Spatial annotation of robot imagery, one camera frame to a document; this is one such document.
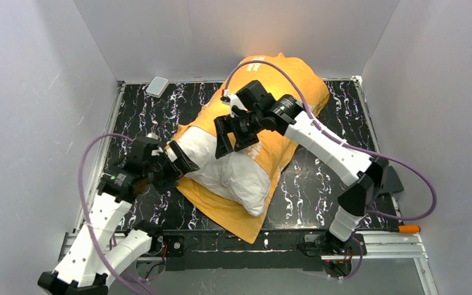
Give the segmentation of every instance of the white wall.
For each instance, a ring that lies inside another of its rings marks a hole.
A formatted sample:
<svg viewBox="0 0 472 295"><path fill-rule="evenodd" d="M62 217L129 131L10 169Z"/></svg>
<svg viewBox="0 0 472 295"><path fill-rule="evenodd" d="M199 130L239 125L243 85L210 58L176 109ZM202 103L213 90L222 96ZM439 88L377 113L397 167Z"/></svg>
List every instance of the white wall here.
<svg viewBox="0 0 472 295"><path fill-rule="evenodd" d="M79 212L80 156L115 95L73 2L0 1L0 294L43 294Z"/></svg>
<svg viewBox="0 0 472 295"><path fill-rule="evenodd" d="M224 80L248 55L363 72L399 0L74 0L117 80Z"/></svg>
<svg viewBox="0 0 472 295"><path fill-rule="evenodd" d="M402 0L363 74L381 149L435 184L419 222L441 294L472 294L472 1ZM398 169L405 215L430 194Z"/></svg>

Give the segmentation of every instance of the yellow fabric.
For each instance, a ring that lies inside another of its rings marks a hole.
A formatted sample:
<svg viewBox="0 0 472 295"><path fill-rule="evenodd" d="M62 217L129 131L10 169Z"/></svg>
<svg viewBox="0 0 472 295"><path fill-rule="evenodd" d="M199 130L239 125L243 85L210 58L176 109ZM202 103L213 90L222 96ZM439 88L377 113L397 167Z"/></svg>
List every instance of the yellow fabric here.
<svg viewBox="0 0 472 295"><path fill-rule="evenodd" d="M294 57L286 58L280 53L277 57L252 56L244 59L242 62L248 60L269 61L284 70L304 94L314 114L319 114L328 101L329 92L326 84L301 59ZM240 68L230 81L229 91L235 93L252 80L259 80L276 100L284 94L290 94L299 101L301 100L294 87L281 73L268 65L259 63L252 63ZM216 136L214 118L226 115L230 111L229 107L220 101L221 89L224 88L225 83L213 95L209 104L203 107L198 117L192 123L188 126L178 127L178 132L175 135L176 140L190 126L196 126ZM234 144L234 136L229 135L229 138L232 144ZM274 190L278 186L280 172L292 159L297 143L281 136L277 132L267 130L260 132L258 138L260 142L249 147L245 152L269 175L270 191L266 201L266 208L268 208ZM242 205L210 192L201 184L189 178L180 179L178 190L214 222L242 240L254 243L263 225L266 209L263 215L254 217L248 214Z"/></svg>

